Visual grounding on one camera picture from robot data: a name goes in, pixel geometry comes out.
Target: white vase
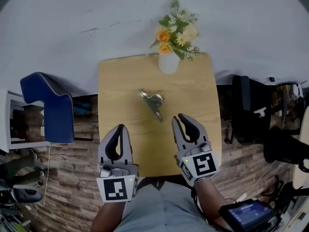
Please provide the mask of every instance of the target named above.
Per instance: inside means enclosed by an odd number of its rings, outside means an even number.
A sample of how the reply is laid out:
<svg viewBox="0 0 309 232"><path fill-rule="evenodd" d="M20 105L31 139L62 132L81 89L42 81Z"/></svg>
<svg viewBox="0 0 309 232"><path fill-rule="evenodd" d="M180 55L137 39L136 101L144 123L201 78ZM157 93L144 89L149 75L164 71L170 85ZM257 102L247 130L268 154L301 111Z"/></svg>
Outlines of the white vase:
<svg viewBox="0 0 309 232"><path fill-rule="evenodd" d="M159 69L165 74L172 74L177 70L180 58L175 53L159 56Z"/></svg>

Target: orange flower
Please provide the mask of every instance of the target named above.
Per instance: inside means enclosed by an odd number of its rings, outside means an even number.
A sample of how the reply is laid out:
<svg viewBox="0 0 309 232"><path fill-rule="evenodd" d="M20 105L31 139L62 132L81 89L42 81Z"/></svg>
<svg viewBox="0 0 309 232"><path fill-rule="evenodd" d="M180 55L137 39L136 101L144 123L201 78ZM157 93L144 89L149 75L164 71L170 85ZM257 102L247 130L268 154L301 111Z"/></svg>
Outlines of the orange flower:
<svg viewBox="0 0 309 232"><path fill-rule="evenodd" d="M172 52L172 48L167 43L161 43L159 45L159 54L169 54Z"/></svg>
<svg viewBox="0 0 309 232"><path fill-rule="evenodd" d="M169 41L169 32L166 29L159 29L155 37L157 40L165 43Z"/></svg>

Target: gray shirt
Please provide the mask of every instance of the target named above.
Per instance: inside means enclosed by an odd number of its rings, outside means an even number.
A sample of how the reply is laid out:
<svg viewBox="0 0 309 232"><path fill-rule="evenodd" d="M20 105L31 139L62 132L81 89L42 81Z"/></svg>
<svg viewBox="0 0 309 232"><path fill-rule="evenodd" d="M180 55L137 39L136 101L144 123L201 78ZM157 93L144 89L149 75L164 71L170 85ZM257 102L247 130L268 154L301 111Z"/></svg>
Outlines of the gray shirt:
<svg viewBox="0 0 309 232"><path fill-rule="evenodd" d="M141 188L127 202L123 220L115 232L214 232L198 212L191 190L165 182L160 191L152 185Z"/></svg>

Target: table top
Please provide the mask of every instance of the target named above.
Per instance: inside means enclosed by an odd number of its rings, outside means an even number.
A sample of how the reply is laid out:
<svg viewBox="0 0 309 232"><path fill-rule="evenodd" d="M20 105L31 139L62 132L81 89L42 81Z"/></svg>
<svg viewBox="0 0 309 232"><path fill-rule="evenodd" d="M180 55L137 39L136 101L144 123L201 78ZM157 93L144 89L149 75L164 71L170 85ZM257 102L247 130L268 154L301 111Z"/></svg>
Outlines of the table top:
<svg viewBox="0 0 309 232"><path fill-rule="evenodd" d="M303 123L300 129L299 140L309 145L309 107L307 107L305 111ZM298 165L295 165L293 171L293 187L295 189L301 188L307 179L309 179L309 174L301 171L298 168Z"/></svg>
<svg viewBox="0 0 309 232"><path fill-rule="evenodd" d="M100 139L116 125L124 124L141 177L181 173L173 158L178 150L171 126L178 113L195 118L206 128L221 165L219 101L208 54L201 54L194 61L181 61L171 75L159 70L157 54L102 61L98 83ZM139 88L149 95L160 93L165 97L160 107L163 122L151 112Z"/></svg>

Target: white wall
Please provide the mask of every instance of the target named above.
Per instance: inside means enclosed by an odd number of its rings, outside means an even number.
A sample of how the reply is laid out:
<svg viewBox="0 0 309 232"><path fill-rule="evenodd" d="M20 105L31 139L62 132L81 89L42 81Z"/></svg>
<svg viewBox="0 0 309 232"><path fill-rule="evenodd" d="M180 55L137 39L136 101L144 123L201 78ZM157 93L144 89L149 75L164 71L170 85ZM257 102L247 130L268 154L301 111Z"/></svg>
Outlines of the white wall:
<svg viewBox="0 0 309 232"><path fill-rule="evenodd" d="M19 80L41 71L73 95L97 93L98 63L149 53L169 1L9 0L0 12L0 87L21 93ZM235 73L309 79L309 15L298 0L180 2L200 15L196 45L210 54L217 84Z"/></svg>

